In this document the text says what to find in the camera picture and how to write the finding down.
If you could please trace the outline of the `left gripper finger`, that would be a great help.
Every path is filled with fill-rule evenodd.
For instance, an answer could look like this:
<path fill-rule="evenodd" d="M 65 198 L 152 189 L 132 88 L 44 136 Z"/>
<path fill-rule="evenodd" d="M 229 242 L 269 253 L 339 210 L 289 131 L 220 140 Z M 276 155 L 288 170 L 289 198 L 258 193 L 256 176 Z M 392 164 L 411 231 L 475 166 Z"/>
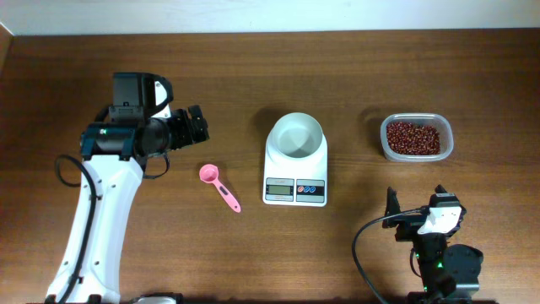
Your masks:
<path fill-rule="evenodd" d="M 192 131 L 192 142 L 199 144 L 210 139 L 207 128 L 194 128 Z"/>
<path fill-rule="evenodd" d="M 188 112 L 191 116 L 191 122 L 194 128 L 207 128 L 208 123 L 203 117 L 202 109 L 199 105 L 189 106 Z"/>

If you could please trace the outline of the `pink measuring scoop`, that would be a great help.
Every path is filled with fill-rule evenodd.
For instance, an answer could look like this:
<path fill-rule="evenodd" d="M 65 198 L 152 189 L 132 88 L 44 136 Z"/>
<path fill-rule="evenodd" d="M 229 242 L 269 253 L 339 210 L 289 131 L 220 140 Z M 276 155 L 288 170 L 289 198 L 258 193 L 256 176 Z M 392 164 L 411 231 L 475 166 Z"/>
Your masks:
<path fill-rule="evenodd" d="M 230 190 L 219 180 L 219 168 L 213 164 L 206 164 L 199 170 L 199 178 L 201 181 L 212 184 L 217 189 L 221 198 L 225 203 L 236 213 L 241 212 L 241 206 L 236 197 Z"/>

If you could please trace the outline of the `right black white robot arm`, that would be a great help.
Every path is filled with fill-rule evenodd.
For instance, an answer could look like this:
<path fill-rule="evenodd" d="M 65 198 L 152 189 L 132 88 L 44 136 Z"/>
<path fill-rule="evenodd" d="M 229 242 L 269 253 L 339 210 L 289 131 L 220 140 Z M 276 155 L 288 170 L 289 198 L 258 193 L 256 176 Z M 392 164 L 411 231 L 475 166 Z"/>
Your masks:
<path fill-rule="evenodd" d="M 448 240 L 461 228 L 467 210 L 453 193 L 441 185 L 418 214 L 400 209 L 397 192 L 387 189 L 386 219 L 382 227 L 394 228 L 398 242 L 411 242 L 409 260 L 418 263 L 423 291 L 408 294 L 408 303 L 471 303 L 479 290 L 483 253 Z"/>

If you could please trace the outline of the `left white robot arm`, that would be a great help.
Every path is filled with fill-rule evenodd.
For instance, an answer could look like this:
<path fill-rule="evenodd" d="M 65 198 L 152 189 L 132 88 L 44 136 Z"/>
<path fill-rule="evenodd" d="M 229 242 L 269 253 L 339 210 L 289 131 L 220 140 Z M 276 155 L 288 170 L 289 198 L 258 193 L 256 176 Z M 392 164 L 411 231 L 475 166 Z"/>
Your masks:
<path fill-rule="evenodd" d="M 132 201 L 151 158 L 209 139 L 200 106 L 172 111 L 170 81 L 154 73 L 117 72 L 113 101 L 81 134 L 80 156 L 59 155 L 81 173 L 78 204 L 47 303 L 118 303 L 122 246 Z"/>

